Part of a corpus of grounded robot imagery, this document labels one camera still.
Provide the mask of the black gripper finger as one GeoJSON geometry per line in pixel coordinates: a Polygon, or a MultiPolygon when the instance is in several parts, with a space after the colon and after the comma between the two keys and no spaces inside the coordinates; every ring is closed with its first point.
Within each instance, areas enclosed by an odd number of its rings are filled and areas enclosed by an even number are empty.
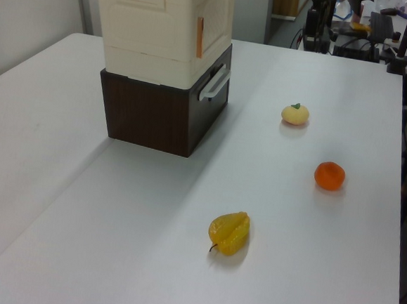
{"type": "Polygon", "coordinates": [[[330,29],[332,11],[330,8],[324,8],[321,11],[320,32],[330,29]]]}
{"type": "Polygon", "coordinates": [[[307,37],[314,37],[316,36],[316,32],[318,31],[318,23],[319,23],[319,11],[316,9],[309,9],[306,13],[306,31],[305,35],[307,37]]]}

